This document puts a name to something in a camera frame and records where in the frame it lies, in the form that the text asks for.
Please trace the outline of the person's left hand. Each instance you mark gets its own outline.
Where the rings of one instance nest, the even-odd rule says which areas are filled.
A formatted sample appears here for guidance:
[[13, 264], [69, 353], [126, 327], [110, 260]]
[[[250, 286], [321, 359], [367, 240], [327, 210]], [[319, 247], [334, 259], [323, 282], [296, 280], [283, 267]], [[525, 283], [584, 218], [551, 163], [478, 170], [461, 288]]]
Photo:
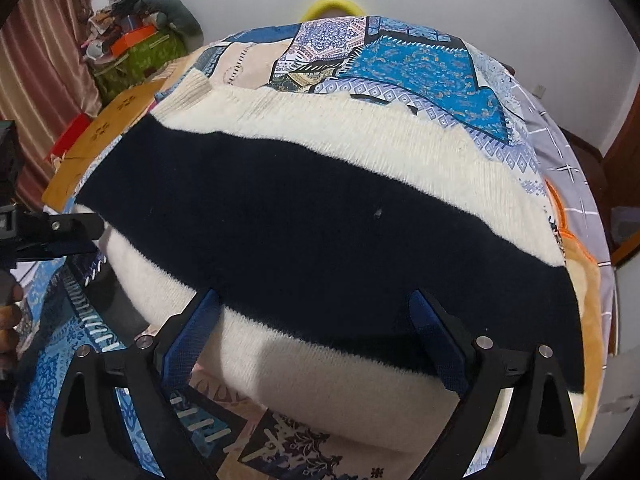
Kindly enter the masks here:
[[1, 378], [6, 378], [9, 372], [12, 372], [17, 362], [17, 345], [20, 342], [20, 336], [16, 331], [16, 326], [20, 324], [22, 319], [22, 311], [20, 302], [24, 297], [24, 290], [17, 281], [12, 282], [12, 295], [7, 304], [1, 308], [0, 318], [0, 364]]

